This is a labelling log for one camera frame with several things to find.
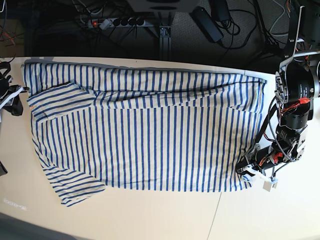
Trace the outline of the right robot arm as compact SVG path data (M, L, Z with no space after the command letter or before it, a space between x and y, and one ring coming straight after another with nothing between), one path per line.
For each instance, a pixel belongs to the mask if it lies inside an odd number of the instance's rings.
M19 117L23 114L23 105L20 100L21 93L27 93L29 88L18 84L12 84L12 76L9 75L11 64L9 61L0 63L0 109L4 109L12 116Z

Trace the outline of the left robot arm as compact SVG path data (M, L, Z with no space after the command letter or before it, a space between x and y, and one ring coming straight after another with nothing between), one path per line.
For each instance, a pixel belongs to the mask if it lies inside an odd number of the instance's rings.
M253 146L235 166L244 182L259 177L269 187L278 182L276 166L283 168L301 158L313 100L320 96L320 69L310 65L310 56L320 53L320 2L289 0L284 10L289 27L275 73L275 96Z

